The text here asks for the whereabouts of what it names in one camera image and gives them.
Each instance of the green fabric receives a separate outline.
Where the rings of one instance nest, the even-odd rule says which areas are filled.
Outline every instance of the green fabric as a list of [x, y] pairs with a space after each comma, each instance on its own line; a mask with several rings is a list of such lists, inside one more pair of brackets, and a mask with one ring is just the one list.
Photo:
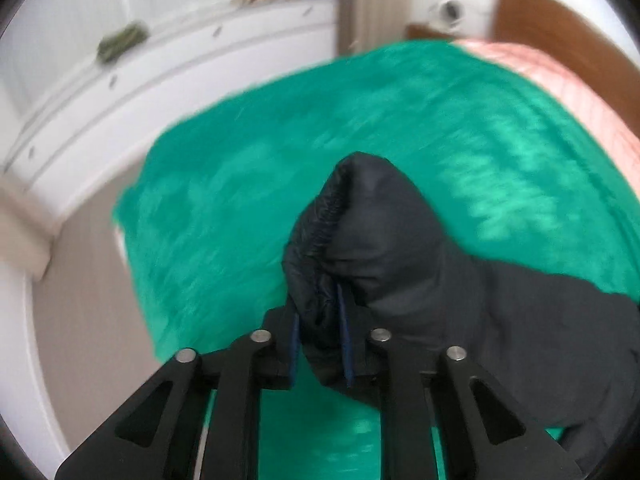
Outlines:
[[546, 432], [554, 439], [558, 440], [562, 436], [564, 428], [547, 428]]
[[[223, 348], [283, 303], [289, 231], [356, 150], [404, 171], [470, 253], [638, 300], [640, 206], [583, 127], [518, 75], [402, 43], [229, 98], [158, 139], [115, 219], [159, 359]], [[261, 480], [379, 471], [378, 414], [304, 361], [292, 392], [264, 394]]]

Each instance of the beige floor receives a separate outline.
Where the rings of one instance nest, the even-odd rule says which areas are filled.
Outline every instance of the beige floor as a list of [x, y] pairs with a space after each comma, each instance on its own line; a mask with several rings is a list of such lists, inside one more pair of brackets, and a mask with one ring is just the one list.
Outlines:
[[65, 223], [33, 288], [44, 380], [71, 449], [159, 366], [111, 225], [120, 191], [139, 170], [109, 182]]

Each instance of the green blanket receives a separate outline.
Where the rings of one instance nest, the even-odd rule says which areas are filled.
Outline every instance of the green blanket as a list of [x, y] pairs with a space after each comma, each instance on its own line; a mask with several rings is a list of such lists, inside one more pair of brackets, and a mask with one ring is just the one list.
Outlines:
[[[223, 348], [283, 303], [289, 231], [356, 150], [404, 171], [467, 251], [638, 300], [640, 206], [583, 127], [518, 75], [402, 43], [229, 98], [158, 139], [115, 219], [159, 359]], [[378, 414], [304, 362], [292, 392], [264, 394], [262, 480], [379, 472]]]

